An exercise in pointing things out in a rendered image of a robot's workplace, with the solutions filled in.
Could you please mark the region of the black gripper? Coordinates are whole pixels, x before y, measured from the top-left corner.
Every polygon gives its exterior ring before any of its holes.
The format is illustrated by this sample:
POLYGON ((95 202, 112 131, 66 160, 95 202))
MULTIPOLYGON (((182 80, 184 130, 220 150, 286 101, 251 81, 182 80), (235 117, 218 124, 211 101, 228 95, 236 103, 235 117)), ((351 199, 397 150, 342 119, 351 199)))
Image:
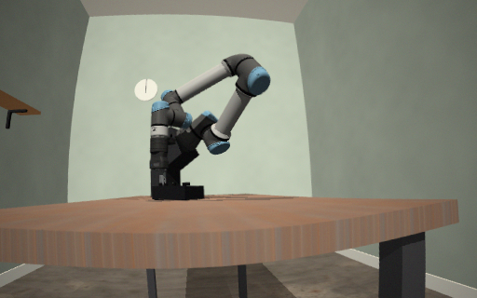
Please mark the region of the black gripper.
POLYGON ((168 145, 175 144, 175 139, 171 138, 172 134, 169 137, 169 128, 165 126, 151 127, 151 137, 149 169, 160 171, 160 182, 164 184, 166 182, 166 169, 169 168, 168 145))

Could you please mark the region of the black lighting desk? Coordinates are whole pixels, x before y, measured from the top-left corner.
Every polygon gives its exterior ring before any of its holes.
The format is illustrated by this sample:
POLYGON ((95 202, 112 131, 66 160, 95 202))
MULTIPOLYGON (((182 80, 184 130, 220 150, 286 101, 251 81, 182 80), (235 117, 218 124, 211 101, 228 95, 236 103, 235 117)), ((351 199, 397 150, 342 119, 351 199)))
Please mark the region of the black lighting desk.
POLYGON ((152 199, 203 199, 204 198, 204 185, 190 185, 190 183, 182 183, 183 185, 176 186, 176 183, 172 183, 172 186, 152 186, 152 199))

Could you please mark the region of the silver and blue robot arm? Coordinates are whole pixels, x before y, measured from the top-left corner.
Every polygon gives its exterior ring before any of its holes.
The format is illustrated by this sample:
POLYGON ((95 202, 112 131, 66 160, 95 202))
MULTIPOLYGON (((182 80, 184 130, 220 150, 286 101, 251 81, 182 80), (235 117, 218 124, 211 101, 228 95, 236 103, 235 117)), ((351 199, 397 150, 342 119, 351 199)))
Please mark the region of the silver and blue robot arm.
POLYGON ((269 77, 266 69, 252 56, 248 54, 230 56, 181 87, 165 90, 161 94, 161 101, 152 104, 151 127, 180 128, 176 131, 176 135, 186 149, 194 151, 203 139, 210 153, 219 155, 229 149, 231 130, 251 98, 263 94, 268 89, 269 77), (192 122, 192 116, 184 112, 181 104, 234 75, 238 76, 236 90, 220 118, 217 119, 210 111, 205 111, 192 122))

